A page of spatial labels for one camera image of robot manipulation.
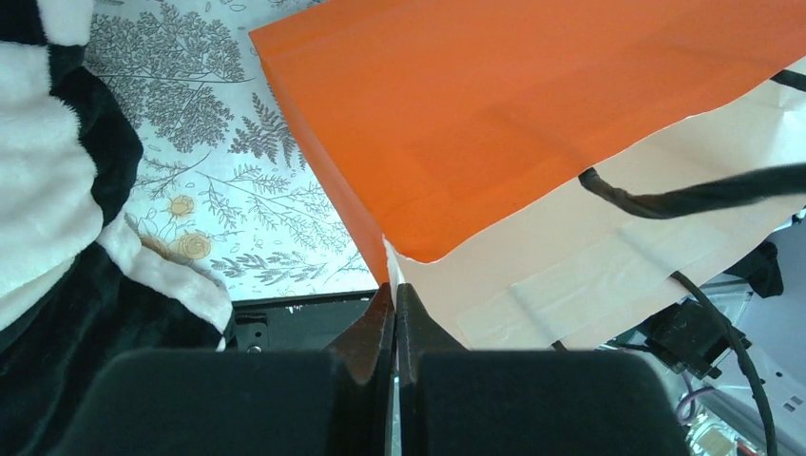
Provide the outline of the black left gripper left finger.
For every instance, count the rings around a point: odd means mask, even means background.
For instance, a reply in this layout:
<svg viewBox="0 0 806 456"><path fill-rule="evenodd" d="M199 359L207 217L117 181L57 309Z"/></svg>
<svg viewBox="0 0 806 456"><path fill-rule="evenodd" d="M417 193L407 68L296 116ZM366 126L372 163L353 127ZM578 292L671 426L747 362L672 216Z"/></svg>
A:
<svg viewBox="0 0 806 456"><path fill-rule="evenodd" d="M314 350L140 350L91 383L58 455L385 455L394 310L382 285Z"/></svg>

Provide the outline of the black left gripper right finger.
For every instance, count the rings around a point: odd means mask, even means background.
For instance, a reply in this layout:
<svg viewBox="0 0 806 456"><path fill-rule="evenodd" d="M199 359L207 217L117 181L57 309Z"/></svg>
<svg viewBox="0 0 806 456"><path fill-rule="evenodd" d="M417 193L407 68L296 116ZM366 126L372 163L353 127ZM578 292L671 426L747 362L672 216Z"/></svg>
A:
<svg viewBox="0 0 806 456"><path fill-rule="evenodd" d="M396 291L406 455L684 455L658 375L619 351L471 351Z"/></svg>

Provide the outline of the orange paper gift bag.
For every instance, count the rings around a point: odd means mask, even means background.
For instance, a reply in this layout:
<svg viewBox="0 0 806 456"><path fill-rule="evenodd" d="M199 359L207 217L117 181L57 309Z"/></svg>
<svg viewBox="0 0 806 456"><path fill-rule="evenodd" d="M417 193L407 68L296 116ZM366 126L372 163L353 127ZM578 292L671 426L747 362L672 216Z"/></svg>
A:
<svg viewBox="0 0 806 456"><path fill-rule="evenodd" d="M640 357L602 345L805 206L801 1L328 1L250 36L374 278L471 351Z"/></svg>

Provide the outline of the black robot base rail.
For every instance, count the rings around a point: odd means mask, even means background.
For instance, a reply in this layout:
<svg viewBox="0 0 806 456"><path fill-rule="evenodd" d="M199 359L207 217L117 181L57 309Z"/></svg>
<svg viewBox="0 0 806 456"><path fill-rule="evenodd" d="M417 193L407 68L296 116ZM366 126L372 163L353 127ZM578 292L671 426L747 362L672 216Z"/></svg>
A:
<svg viewBox="0 0 806 456"><path fill-rule="evenodd" d="M369 290L237 301L227 348L238 352L321 350L365 313L374 295Z"/></svg>

